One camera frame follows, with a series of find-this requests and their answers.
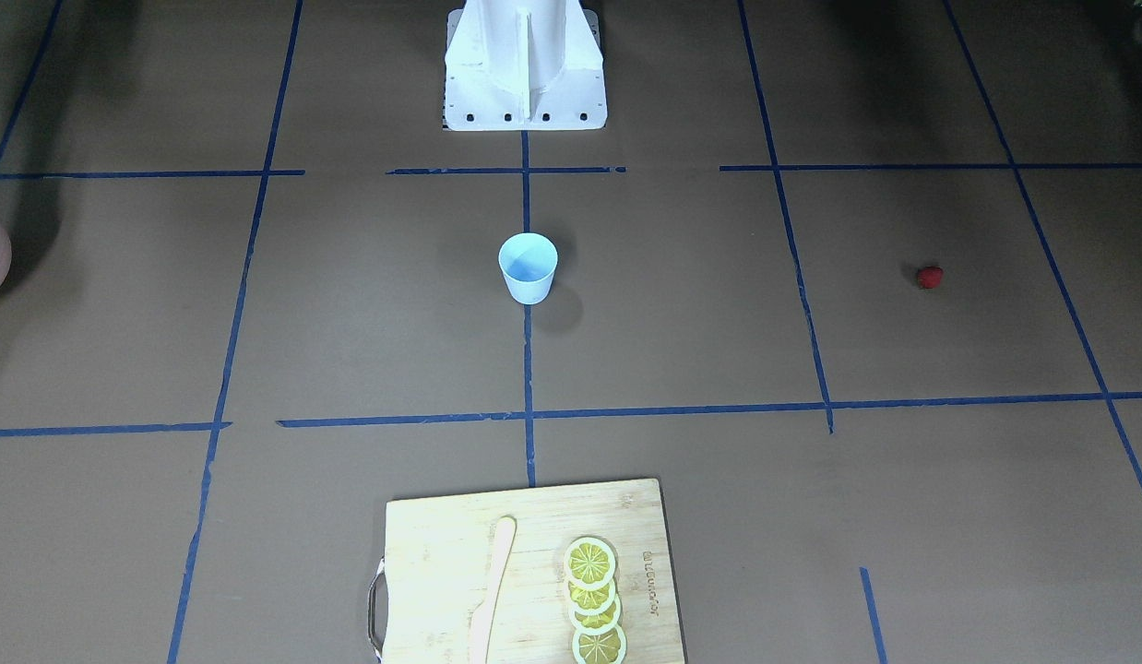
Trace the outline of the lemon slice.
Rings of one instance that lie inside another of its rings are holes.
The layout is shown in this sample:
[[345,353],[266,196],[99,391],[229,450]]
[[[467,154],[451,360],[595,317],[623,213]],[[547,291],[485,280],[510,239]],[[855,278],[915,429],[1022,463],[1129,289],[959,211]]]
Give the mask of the lemon slice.
[[614,626],[600,634],[578,629],[571,640],[571,655],[579,664],[624,663],[626,651],[627,638],[622,626]]
[[616,579],[610,579],[601,587],[584,587],[566,581],[566,600],[571,609],[580,615],[600,615],[608,611],[616,602]]
[[603,610],[595,614],[586,614],[580,610],[576,602],[571,602],[568,606],[568,615],[574,624],[577,632],[582,632],[582,634],[598,635],[605,634],[619,625],[619,622],[624,617],[624,602],[621,598],[614,597]]
[[597,591],[613,582],[616,551],[604,539],[579,537],[566,546],[563,565],[568,584],[584,591]]

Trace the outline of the lemon slice top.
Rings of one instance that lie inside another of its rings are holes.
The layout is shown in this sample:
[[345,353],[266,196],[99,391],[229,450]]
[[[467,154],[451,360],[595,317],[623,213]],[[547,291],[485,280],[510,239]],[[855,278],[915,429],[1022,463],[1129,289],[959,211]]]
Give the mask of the lemon slice top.
[[568,584],[584,591],[597,591],[613,582],[616,551],[604,539],[579,537],[566,546],[563,565]]

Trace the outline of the yellow plastic knife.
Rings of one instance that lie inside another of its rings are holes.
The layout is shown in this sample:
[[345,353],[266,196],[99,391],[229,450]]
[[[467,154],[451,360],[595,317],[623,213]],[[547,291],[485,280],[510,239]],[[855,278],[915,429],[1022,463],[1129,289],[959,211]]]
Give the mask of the yellow plastic knife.
[[501,515],[494,525],[494,539],[488,555],[486,589],[482,602],[471,613],[469,663],[486,663],[488,647],[494,630],[494,611],[498,606],[506,567],[515,542],[517,522],[512,515]]

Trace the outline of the light blue cup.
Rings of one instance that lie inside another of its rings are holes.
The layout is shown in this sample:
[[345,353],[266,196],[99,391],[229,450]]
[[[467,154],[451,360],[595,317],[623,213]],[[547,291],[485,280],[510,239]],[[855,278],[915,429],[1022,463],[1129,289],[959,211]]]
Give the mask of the light blue cup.
[[501,245],[498,265],[510,297],[520,305],[537,305],[550,293],[558,251],[550,239],[520,232]]

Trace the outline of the bamboo cutting board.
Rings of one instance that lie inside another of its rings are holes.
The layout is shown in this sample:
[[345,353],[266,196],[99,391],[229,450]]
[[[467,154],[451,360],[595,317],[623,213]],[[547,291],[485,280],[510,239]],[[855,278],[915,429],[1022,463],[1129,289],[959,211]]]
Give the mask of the bamboo cutting board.
[[656,479],[389,502],[386,547],[370,589],[384,587],[386,626],[369,618],[380,663],[469,663],[471,613],[486,589],[501,515],[517,522],[486,663],[576,663],[563,555],[579,537],[613,547],[624,602],[624,663],[684,663],[662,488]]

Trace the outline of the lemon slice bottom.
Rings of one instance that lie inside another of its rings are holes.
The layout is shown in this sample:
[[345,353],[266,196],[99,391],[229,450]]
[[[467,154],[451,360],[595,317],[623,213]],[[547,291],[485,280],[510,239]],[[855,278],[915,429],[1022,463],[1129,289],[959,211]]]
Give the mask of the lemon slice bottom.
[[571,640],[571,655],[579,664],[624,663],[626,651],[627,638],[622,626],[614,626],[600,634],[578,629]]

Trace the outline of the red strawberry on table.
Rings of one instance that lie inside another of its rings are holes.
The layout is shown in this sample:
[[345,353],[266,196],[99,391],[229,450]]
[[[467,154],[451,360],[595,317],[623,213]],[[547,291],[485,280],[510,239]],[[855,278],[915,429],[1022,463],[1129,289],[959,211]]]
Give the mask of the red strawberry on table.
[[920,267],[916,272],[916,283],[922,290],[933,290],[938,289],[943,282],[944,270],[932,265]]

